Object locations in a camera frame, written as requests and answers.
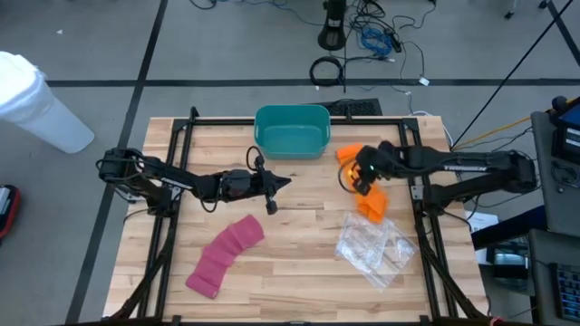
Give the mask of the white trash bin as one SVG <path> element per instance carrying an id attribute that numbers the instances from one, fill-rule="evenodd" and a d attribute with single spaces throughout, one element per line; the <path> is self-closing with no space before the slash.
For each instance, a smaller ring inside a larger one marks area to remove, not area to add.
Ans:
<path id="1" fill-rule="evenodd" d="M 74 154 L 94 133 L 52 92 L 44 73 L 20 54 L 0 52 L 0 120 Z"/>

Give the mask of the clear plastic zip bag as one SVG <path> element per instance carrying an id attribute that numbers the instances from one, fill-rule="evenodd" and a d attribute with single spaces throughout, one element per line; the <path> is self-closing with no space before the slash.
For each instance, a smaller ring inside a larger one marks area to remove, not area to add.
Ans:
<path id="1" fill-rule="evenodd" d="M 379 291 L 389 287 L 411 261 L 419 248 L 392 222 L 385 221 L 378 243 L 373 243 L 372 258 L 366 259 L 367 280 Z"/>
<path id="2" fill-rule="evenodd" d="M 334 253 L 362 274 L 391 273 L 385 253 L 391 229 L 390 220 L 375 224 L 366 217 L 347 212 Z"/>

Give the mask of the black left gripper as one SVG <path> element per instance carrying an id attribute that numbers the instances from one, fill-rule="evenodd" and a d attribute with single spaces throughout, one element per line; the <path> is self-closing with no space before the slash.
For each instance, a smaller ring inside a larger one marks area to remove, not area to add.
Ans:
<path id="1" fill-rule="evenodd" d="M 278 208 L 274 200 L 277 191 L 291 182 L 289 177 L 279 177 L 265 168 L 265 158 L 258 153 L 251 170 L 233 169 L 223 174 L 220 199 L 232 202 L 251 197 L 266 199 L 266 212 L 274 215 Z"/>

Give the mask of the black stand base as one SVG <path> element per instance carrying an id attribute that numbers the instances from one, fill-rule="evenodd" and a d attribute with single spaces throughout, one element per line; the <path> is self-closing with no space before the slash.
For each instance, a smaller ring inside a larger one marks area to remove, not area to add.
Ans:
<path id="1" fill-rule="evenodd" d="M 324 0 L 326 16 L 323 29 L 318 34 L 318 45 L 327 51 L 338 51 L 344 48 L 346 36 L 344 33 L 344 16 L 346 0 Z"/>

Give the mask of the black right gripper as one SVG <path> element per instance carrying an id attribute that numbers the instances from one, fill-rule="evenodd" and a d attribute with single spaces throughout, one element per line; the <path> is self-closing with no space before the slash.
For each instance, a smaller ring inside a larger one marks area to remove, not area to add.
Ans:
<path id="1" fill-rule="evenodd" d="M 352 174 L 353 189 L 367 196 L 377 178 L 390 179 L 398 177 L 395 164 L 398 160 L 398 148 L 389 141 L 382 141 L 377 148 L 365 145 L 356 154 L 358 175 Z"/>

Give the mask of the grey desk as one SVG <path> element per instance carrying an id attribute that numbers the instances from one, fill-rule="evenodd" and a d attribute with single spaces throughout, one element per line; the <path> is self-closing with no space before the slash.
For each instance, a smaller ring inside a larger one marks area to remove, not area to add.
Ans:
<path id="1" fill-rule="evenodd" d="M 543 326 L 580 326 L 580 322 L 557 317 L 549 270 L 551 263 L 580 267 L 580 238 L 532 229 L 528 233 L 528 244 L 536 299 L 534 321 Z"/>
<path id="2" fill-rule="evenodd" d="M 551 232 L 580 237 L 580 181 L 577 187 L 560 184 L 553 178 L 553 163 L 570 167 L 580 177 L 580 166 L 552 156 L 552 135 L 556 129 L 545 112 L 531 114 L 538 170 L 546 210 L 546 225 Z"/>

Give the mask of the black aluminium table frame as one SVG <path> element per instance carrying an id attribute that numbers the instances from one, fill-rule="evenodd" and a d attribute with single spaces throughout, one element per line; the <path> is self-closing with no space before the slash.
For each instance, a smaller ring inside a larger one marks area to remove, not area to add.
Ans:
<path id="1" fill-rule="evenodd" d="M 331 117 L 270 105 L 252 119 L 155 119 L 143 149 L 110 149 L 107 183 L 141 196 L 106 306 L 113 326 L 485 326 L 488 302 L 454 204 L 427 218 L 430 177 L 382 184 L 389 237 L 373 287 L 334 248 L 356 203 L 334 151 L 388 140 L 446 148 L 438 117 Z"/>

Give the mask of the black computer monitor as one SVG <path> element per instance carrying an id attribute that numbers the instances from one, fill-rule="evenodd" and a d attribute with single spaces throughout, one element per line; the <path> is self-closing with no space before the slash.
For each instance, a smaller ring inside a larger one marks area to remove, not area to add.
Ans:
<path id="1" fill-rule="evenodd" d="M 580 166 L 580 97 L 552 99 L 549 111 L 553 132 L 552 155 Z"/>

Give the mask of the thin black pole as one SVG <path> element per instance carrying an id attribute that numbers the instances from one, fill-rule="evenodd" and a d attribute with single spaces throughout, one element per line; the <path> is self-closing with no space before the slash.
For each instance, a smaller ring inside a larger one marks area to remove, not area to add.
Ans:
<path id="1" fill-rule="evenodd" d="M 566 10 L 568 9 L 568 7 L 574 1 L 575 0 L 567 0 L 566 3 L 565 3 L 565 5 L 559 11 L 556 12 L 556 15 L 553 16 L 552 21 L 547 25 L 547 27 L 542 31 L 542 33 L 531 44 L 531 46 L 527 49 L 527 51 L 523 54 L 523 56 L 518 60 L 518 62 L 516 63 L 516 65 L 513 67 L 513 69 L 501 81 L 501 83 L 498 85 L 498 87 L 492 92 L 492 94 L 487 99 L 487 101 L 482 106 L 482 108 L 473 117 L 473 119 L 470 121 L 470 123 L 468 124 L 468 126 L 459 134 L 459 136 L 456 139 L 456 142 L 451 147 L 449 147 L 449 149 L 451 149 L 451 150 L 459 149 L 459 145 L 460 145 L 459 142 L 461 141 L 461 139 L 468 133 L 468 131 L 472 128 L 472 126 L 475 124 L 475 122 L 478 120 L 478 118 L 483 114 L 483 112 L 485 111 L 485 109 L 488 108 L 489 104 L 496 98 L 496 96 L 498 95 L 499 91 L 507 84 L 507 82 L 511 79 L 511 77 L 513 76 L 513 74 L 520 68 L 520 66 L 523 64 L 523 62 L 527 59 L 527 57 L 536 49 L 536 47 L 538 46 L 538 44 L 545 38 L 545 36 L 549 32 L 549 30 L 556 24 L 556 22 L 558 20 L 561 20 L 561 16 L 563 15 L 563 13 L 566 12 Z"/>

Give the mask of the white paper sheet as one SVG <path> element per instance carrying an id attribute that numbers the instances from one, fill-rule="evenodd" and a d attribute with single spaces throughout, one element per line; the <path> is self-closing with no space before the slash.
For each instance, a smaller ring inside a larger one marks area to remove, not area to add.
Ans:
<path id="1" fill-rule="evenodd" d="M 499 223 L 499 219 L 496 215 L 472 211 L 466 211 L 465 214 L 466 220 L 469 223 L 469 231 L 472 234 Z"/>

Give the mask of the pink elastic bandage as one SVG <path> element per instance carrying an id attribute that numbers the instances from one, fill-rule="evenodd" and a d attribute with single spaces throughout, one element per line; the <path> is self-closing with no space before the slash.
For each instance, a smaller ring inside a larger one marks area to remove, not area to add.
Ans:
<path id="1" fill-rule="evenodd" d="M 227 269 L 245 250 L 265 238 L 260 223 L 251 215 L 228 225 L 202 250 L 195 270 L 187 278 L 186 286 L 209 299 L 221 288 Z"/>

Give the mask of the orange elastic bandage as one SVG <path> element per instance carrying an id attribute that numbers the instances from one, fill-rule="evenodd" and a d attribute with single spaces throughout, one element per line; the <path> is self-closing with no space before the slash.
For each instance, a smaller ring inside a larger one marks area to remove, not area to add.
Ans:
<path id="1" fill-rule="evenodd" d="M 355 163 L 354 159 L 362 148 L 363 144 L 355 143 L 338 148 L 335 151 L 338 163 L 343 169 L 343 171 L 339 173 L 340 180 L 347 183 L 347 188 L 350 191 L 354 191 L 354 178 L 358 176 L 358 174 L 353 170 Z M 367 195 L 355 194 L 354 200 L 356 210 L 361 215 L 365 216 L 369 221 L 375 224 L 380 224 L 382 222 L 389 205 L 389 199 L 386 192 L 379 186 L 372 184 Z"/>

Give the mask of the teal plastic bin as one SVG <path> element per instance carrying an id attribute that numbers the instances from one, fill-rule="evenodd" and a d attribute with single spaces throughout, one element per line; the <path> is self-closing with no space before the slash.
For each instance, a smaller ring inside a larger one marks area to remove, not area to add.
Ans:
<path id="1" fill-rule="evenodd" d="M 321 105 L 267 105 L 255 115 L 255 143 L 269 159 L 320 158 L 330 138 L 331 116 Z"/>

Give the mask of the black keyboard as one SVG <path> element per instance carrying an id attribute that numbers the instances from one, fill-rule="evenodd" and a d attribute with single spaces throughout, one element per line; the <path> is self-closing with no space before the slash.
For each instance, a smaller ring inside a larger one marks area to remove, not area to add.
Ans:
<path id="1" fill-rule="evenodd" d="M 381 116 L 382 107 L 378 99 L 340 99 L 330 102 L 319 102 L 331 116 Z"/>
<path id="2" fill-rule="evenodd" d="M 580 323 L 580 266 L 551 263 L 549 270 L 556 315 Z"/>

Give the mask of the red and black bag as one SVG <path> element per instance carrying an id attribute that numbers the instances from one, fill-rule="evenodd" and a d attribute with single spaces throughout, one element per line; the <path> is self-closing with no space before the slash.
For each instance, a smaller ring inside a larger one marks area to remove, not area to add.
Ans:
<path id="1" fill-rule="evenodd" d="M 0 242 L 9 233 L 21 204 L 21 191 L 12 185 L 0 186 Z"/>

